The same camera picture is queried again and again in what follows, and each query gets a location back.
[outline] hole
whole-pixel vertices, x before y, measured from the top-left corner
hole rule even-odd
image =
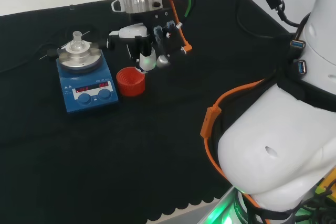
[[[265,149],[266,149],[266,152],[270,156],[272,156],[272,157],[278,157],[278,153],[274,149],[272,149],[271,147],[266,146]]]

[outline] black tablecloth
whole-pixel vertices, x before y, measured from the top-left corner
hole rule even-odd
[[[0,222],[146,223],[220,198],[230,184],[204,151],[206,108],[225,91],[270,74],[286,47],[245,35],[234,4],[198,0],[183,27],[193,53],[147,74],[145,94],[117,106],[68,115],[56,64],[38,60],[43,52],[1,74]],[[249,29],[284,32],[250,0],[242,5]],[[0,17],[0,70],[46,41],[66,43],[76,26],[85,32],[91,24],[103,36],[126,23],[111,1]],[[114,76],[131,64],[123,45],[104,53]],[[231,120],[251,102],[232,107]]]

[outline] green light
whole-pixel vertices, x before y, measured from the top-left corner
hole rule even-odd
[[[209,216],[208,218],[206,218],[206,223],[207,224],[212,224],[217,218],[219,215],[221,215],[223,213],[225,209],[225,206],[222,206],[222,207],[218,207],[216,208]]]
[[[222,224],[232,224],[232,220],[231,220],[230,216],[224,217],[222,219]]]

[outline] red cup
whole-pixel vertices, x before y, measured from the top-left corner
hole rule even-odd
[[[124,97],[136,97],[145,91],[145,75],[135,67],[121,69],[117,73],[117,83]]]

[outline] digital display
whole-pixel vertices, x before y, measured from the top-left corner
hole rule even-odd
[[[108,85],[109,85],[108,82],[102,82],[102,83],[97,83],[97,84],[93,84],[93,85],[90,85],[90,86],[76,88],[75,90],[76,90],[76,93],[80,93],[80,92],[88,91],[88,90],[91,90],[91,89],[107,87]]]

